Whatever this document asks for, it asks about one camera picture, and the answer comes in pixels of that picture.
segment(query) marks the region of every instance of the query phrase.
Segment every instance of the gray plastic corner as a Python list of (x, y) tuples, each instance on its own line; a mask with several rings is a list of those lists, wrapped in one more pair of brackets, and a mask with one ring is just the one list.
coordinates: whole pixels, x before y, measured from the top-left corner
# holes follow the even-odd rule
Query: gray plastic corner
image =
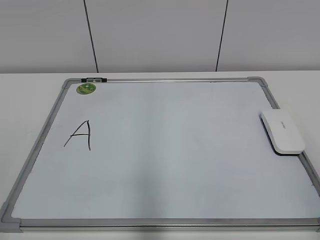
[(261, 87), (268, 87), (266, 80), (260, 76), (248, 76), (248, 81), (249, 82), (256, 82), (256, 83), (260, 84)]
[(78, 84), (81, 83), (81, 78), (68, 78), (64, 81), (62, 88), (63, 89), (68, 89), (71, 84)]
[(319, 224), (319, 228), (318, 228), (318, 230), (316, 230), (316, 232), (320, 233), (320, 218), (318, 218), (318, 224)]
[(0, 208), (0, 233), (22, 233), (20, 230), (21, 219), (6, 217), (5, 212), (7, 208), (7, 202), (4, 202)]

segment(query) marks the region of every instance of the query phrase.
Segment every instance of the white surface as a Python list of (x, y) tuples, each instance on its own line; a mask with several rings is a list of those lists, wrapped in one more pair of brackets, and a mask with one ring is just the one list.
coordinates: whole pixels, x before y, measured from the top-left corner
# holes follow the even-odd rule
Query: white surface
[[(300, 160), (273, 152), (255, 82), (97, 83), (64, 98), (12, 216), (317, 218)], [(69, 136), (89, 120), (87, 136)], [(83, 125), (76, 134), (87, 134)]]
[(226, 0), (87, 0), (99, 72), (216, 69)]
[(1, 0), (0, 73), (94, 73), (81, 0)]
[[(0, 74), (0, 83), (15, 91), (0, 94), (0, 202), (4, 202), (67, 78), (227, 78), (261, 76), (281, 108), (292, 116), (306, 141), (306, 152), (320, 172), (320, 71), (187, 72), (187, 73), (62, 73)], [(4, 240), (37, 239), (243, 239), (318, 240), (316, 232), (37, 232), (0, 233)]]
[(229, 0), (218, 71), (320, 70), (319, 0)]
[(262, 121), (272, 145), (280, 154), (300, 154), (306, 148), (297, 126), (282, 109), (263, 110)]

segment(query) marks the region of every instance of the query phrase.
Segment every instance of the white table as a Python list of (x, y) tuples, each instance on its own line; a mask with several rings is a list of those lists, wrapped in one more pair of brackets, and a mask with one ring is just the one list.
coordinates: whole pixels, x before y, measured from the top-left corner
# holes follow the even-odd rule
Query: white table
[[(5, 201), (67, 78), (265, 78), (280, 107), (287, 110), (306, 141), (320, 173), (320, 71), (0, 74), (0, 203)], [(88, 232), (0, 233), (0, 239), (319, 239), (315, 232)]]

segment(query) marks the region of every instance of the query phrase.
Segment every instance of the black marker writing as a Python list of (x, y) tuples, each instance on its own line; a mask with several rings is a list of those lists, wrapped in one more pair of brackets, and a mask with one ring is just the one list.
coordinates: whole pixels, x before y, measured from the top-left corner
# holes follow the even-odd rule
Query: black marker writing
[[(78, 130), (79, 130), (79, 128), (81, 128), (81, 126), (83, 125), (83, 124), (85, 124), (86, 123), (86, 125), (87, 125), (87, 127), (88, 127), (88, 134), (75, 134)], [(90, 147), (90, 135), (91, 135), (91, 129), (90, 129), (90, 124), (89, 124), (89, 120), (87, 120), (87, 121), (84, 121), (83, 123), (81, 123), (81, 125), (74, 131), (74, 133), (73, 134), (71, 134), (70, 135), (70, 137), (69, 137), (69, 139), (66, 141), (66, 143), (64, 144), (64, 147), (67, 145), (67, 143), (70, 141), (70, 139), (72, 138), (72, 137), (74, 137), (74, 136), (88, 136), (88, 148), (89, 148), (89, 151), (91, 151), (91, 147)]]

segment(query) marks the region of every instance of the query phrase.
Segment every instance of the black line on wall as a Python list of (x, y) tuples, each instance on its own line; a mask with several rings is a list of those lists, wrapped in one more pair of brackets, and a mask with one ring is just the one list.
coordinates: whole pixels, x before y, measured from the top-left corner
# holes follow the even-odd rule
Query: black line on wall
[(91, 33), (90, 22), (89, 22), (89, 17), (88, 17), (86, 0), (83, 0), (83, 5), (84, 5), (85, 16), (86, 16), (86, 23), (88, 24), (88, 29), (89, 29), (89, 34), (90, 34), (91, 46), (92, 46), (93, 57), (94, 57), (94, 62), (95, 62), (95, 70), (97, 73), (99, 73), (96, 51), (95, 51), (94, 41), (92, 39), (92, 33)]
[(218, 52), (218, 57), (217, 57), (217, 60), (216, 60), (215, 71), (218, 70), (218, 64), (219, 64), (219, 58), (220, 58), (220, 51), (221, 51), (221, 44), (222, 44), (222, 38), (224, 37), (224, 30), (225, 30), (225, 23), (226, 23), (228, 3), (229, 3), (229, 0), (226, 0), (225, 12), (224, 12), (224, 19), (223, 19), (223, 24), (222, 24), (221, 38), (220, 38), (220, 45), (219, 45), (219, 52)]

